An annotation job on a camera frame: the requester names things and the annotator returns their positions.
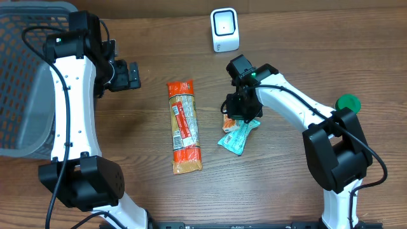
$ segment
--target food package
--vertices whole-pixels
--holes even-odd
[[[222,129],[225,133],[229,133],[240,128],[239,122],[237,120],[233,120],[228,118],[227,114],[223,115],[223,126]]]
[[[174,174],[202,170],[197,109],[192,80],[167,83],[169,92]]]
[[[243,120],[237,120],[237,122],[240,128],[226,134],[219,140],[218,144],[240,156],[246,145],[247,136],[249,136],[252,129],[260,125],[260,122],[257,120],[251,120],[248,124],[244,123]]]

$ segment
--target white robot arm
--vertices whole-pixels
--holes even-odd
[[[273,74],[263,80],[260,85],[276,85],[283,86],[292,92],[299,95],[307,103],[312,104],[315,109],[321,112],[326,117],[331,117],[333,108],[324,106],[315,102],[297,88],[293,87],[281,73]],[[291,123],[298,131],[303,132],[308,129],[311,124],[319,124],[324,121],[309,110],[297,98],[287,92],[280,91],[276,88],[256,88],[256,95],[260,103],[266,107],[273,109]],[[322,222],[328,229],[349,229],[349,193],[361,185],[362,179],[356,179],[344,187],[340,193],[324,190],[324,212],[322,214]],[[355,226],[359,220],[356,216],[357,197],[354,197],[353,206],[353,225]]]
[[[248,123],[255,117],[261,117],[262,106],[266,106],[278,112],[302,132],[308,168],[324,188],[324,225],[321,226],[328,229],[350,229],[349,193],[361,185],[366,168],[372,163],[372,157],[346,137],[332,146],[329,139],[340,136],[340,133],[335,131],[326,119],[330,118],[345,128],[355,127],[349,130],[366,142],[355,114],[350,110],[337,112],[315,102],[288,83],[276,68],[265,64],[256,69],[243,55],[233,59],[226,70],[237,91],[228,94],[222,105],[222,112],[227,113],[230,118]],[[311,105],[320,115],[315,114],[305,103]],[[355,195],[352,204],[352,228],[359,222],[356,202]]]
[[[39,179],[65,206],[104,216],[114,228],[154,229],[147,211],[125,193],[120,166],[102,158],[96,138],[94,100],[105,89],[116,92],[140,87],[137,65],[131,63],[129,73],[124,60],[114,60],[114,44],[101,41],[99,19],[86,11],[70,13],[69,31],[47,37],[42,58],[55,67],[50,68],[55,88],[55,139],[52,162],[39,167]]]

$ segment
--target green cap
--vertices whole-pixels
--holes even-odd
[[[335,103],[335,109],[339,110],[342,108],[349,108],[357,114],[361,110],[362,104],[356,96],[352,94],[345,94],[342,95]]]

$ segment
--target wood grain surface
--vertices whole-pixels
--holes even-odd
[[[98,101],[97,137],[104,157],[120,164],[126,191],[158,221],[286,223],[315,221],[322,188],[307,169],[303,141],[265,109],[242,156],[217,145],[220,105],[234,91],[227,63],[244,54],[270,63],[311,98],[332,106],[343,94],[362,101],[358,114],[388,180],[359,193],[361,220],[406,228],[407,8],[299,11],[239,16],[240,48],[215,54],[208,17],[107,20],[120,57],[139,64],[142,88]],[[166,82],[194,79],[203,171],[172,174]],[[0,228],[42,228],[51,198],[40,184],[47,161],[0,158]],[[377,162],[364,183],[382,176]],[[88,214],[55,205],[52,228]],[[97,228],[93,219],[83,228]]]
[[[204,16],[224,7],[232,7],[242,14],[407,6],[405,0],[98,0],[97,4],[92,0],[66,1],[79,10],[88,10],[108,19]]]

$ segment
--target orange snack package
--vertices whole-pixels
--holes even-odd
[[[227,114],[223,115],[223,126],[222,129],[225,133],[230,133],[232,131],[240,129],[239,123],[236,120],[228,118]]]
[[[202,170],[197,109],[192,80],[167,83],[169,93],[174,174]]]

